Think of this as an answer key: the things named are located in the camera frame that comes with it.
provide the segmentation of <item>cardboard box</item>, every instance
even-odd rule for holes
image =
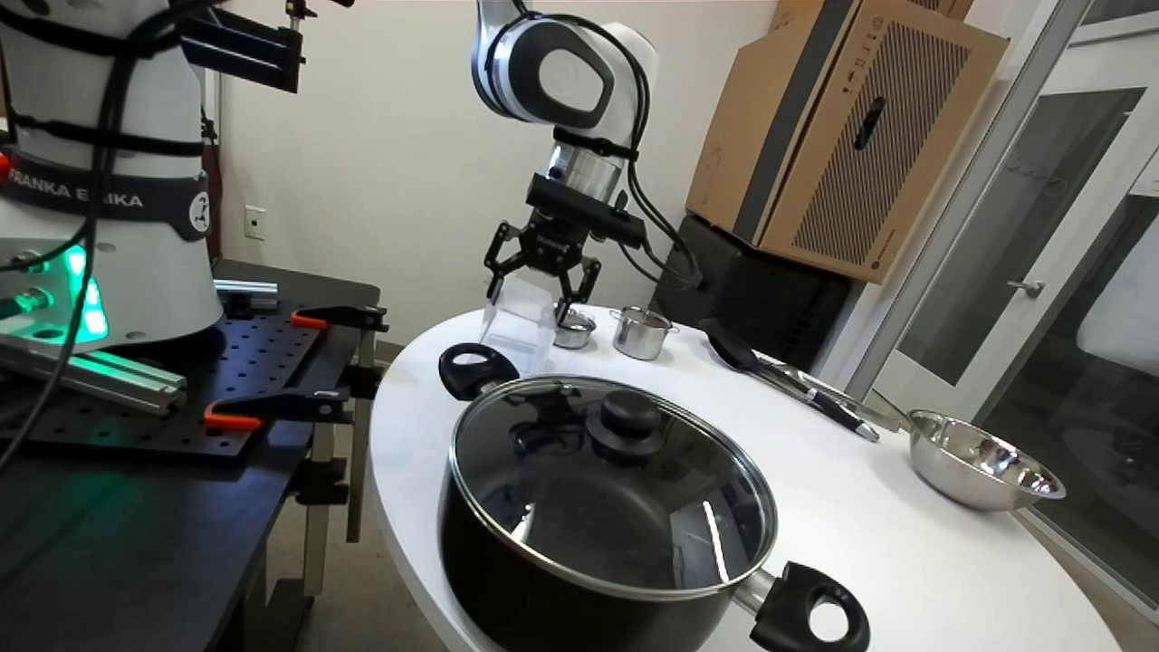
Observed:
[[[910,0],[795,0],[739,49],[688,209],[768,255],[877,283],[1001,54],[1001,36]]]
[[[958,23],[964,23],[976,7],[976,0],[912,0],[912,5],[937,10],[937,14],[949,14]]]
[[[779,0],[768,36],[735,54],[688,187],[700,219],[741,244],[762,237],[856,7],[857,0]]]

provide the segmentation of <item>black cable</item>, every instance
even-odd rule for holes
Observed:
[[[52,251],[42,251],[42,255],[35,255],[35,257],[12,257],[6,264],[0,264],[0,276],[3,272],[29,272],[29,268],[35,268],[35,264],[48,264],[48,262],[57,262],[64,251],[74,251],[77,244],[85,244],[85,223],[70,237],[70,238],[63,238],[57,246],[52,246]]]
[[[619,244],[619,255],[639,276],[646,276],[647,283],[658,283],[658,276],[653,276],[623,244]]]
[[[597,34],[603,39],[610,39],[629,65],[635,82],[639,82],[639,116],[635,116],[635,129],[629,129],[629,150],[639,152],[653,120],[653,82],[646,65],[639,60],[639,54],[627,49],[627,45],[619,45],[606,27],[587,23],[578,14],[551,14],[553,23],[572,23],[578,28]],[[688,262],[691,276],[677,276],[677,283],[686,286],[703,286],[703,264],[691,255],[691,246],[686,244],[686,237],[663,219],[663,209],[657,209],[657,202],[647,200],[640,177],[639,177],[639,155],[627,159],[627,193],[629,200],[646,209],[646,219],[682,251],[682,257]]]
[[[186,10],[198,10],[198,7],[209,7],[209,5],[222,5],[222,0],[190,0],[182,7],[168,7],[168,10],[157,10],[151,19],[144,19],[127,39],[124,39],[124,54],[114,58],[114,70],[105,77],[105,95],[100,95],[100,116],[97,116],[97,129],[100,134],[118,134],[118,122],[124,122],[124,106],[127,106],[127,95],[129,95],[129,81],[133,81],[133,65],[139,65],[139,54],[133,47],[140,45],[164,45],[164,39],[174,39],[172,34],[164,28],[174,28],[174,23],[186,14]],[[95,159],[91,159],[91,193],[87,193],[87,219],[80,223],[80,238],[85,238],[85,272],[80,272],[80,295],[77,295],[77,305],[74,305],[74,314],[70,314],[70,330],[64,330],[64,344],[57,350],[57,362],[48,378],[48,383],[39,388],[34,408],[25,412],[21,426],[6,438],[3,453],[0,453],[0,479],[3,470],[12,466],[16,453],[29,441],[29,433],[35,431],[35,424],[42,420],[42,408],[48,403],[54,398],[54,391],[63,388],[63,378],[70,369],[70,357],[77,350],[77,338],[80,338],[80,321],[85,321],[85,305],[87,305],[87,295],[91,295],[91,280],[95,280],[95,257],[97,257],[97,209],[100,209],[100,196],[105,196],[105,185],[115,170],[115,140],[105,140],[105,144],[95,144]]]
[[[657,257],[653,244],[646,244],[646,257],[647,257],[657,268],[663,268],[663,262]]]

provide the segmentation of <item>black cooking pot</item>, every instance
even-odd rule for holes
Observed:
[[[721,431],[647,391],[530,378],[484,344],[438,362],[473,398],[449,449],[442,561],[464,611],[514,652],[691,652],[762,574],[776,505]],[[849,635],[817,642],[815,605]],[[756,607],[776,652],[862,652],[871,618],[838,578],[785,566]]]

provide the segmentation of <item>utensil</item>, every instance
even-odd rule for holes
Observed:
[[[669,330],[674,330],[674,321],[667,314],[647,312],[640,305],[627,305],[619,312],[619,330],[617,330],[611,348],[623,350],[627,357],[653,362],[653,357],[658,357]]]
[[[483,312],[479,342],[502,350],[518,374],[545,374],[553,342],[553,296],[537,276],[508,276]]]
[[[727,332],[721,327],[711,327],[705,338],[711,338],[712,355],[724,365],[731,365],[739,374],[751,374],[751,378],[762,378],[766,383],[772,383],[772,388],[795,394],[797,403],[826,412],[828,420],[838,420],[839,426],[856,431],[867,441],[879,441],[879,431],[867,417],[857,417],[857,408],[851,407],[851,398],[843,391],[838,391],[838,388],[828,388],[828,383],[821,383],[821,379],[815,379],[815,378],[808,378],[808,374],[799,374],[799,369],[795,369],[785,362],[756,357],[756,350],[746,342],[739,342],[735,332]]]
[[[455,344],[510,378],[510,362]],[[776,499],[751,455],[682,407],[594,378],[472,378],[449,449],[442,561],[464,611],[502,648],[694,652],[766,577]],[[817,642],[815,605],[849,635]],[[785,566],[756,602],[766,648],[862,652],[867,607]]]
[[[1065,499],[1065,483],[1018,444],[947,412],[910,412],[910,464],[942,496],[976,510]]]
[[[575,307],[569,307],[558,321],[553,321],[553,348],[566,350],[582,350],[590,344],[594,332],[594,319],[578,314]]]

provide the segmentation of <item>stainless steel bowl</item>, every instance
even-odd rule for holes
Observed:
[[[669,330],[674,321],[667,314],[647,312],[640,305],[627,305],[619,312],[619,330],[611,348],[623,350],[627,357],[657,362]]]
[[[942,496],[976,510],[1065,499],[1063,479],[1018,444],[942,412],[910,412],[910,464]]]
[[[566,350],[582,350],[590,344],[594,319],[569,312],[566,319],[553,321],[553,348]]]

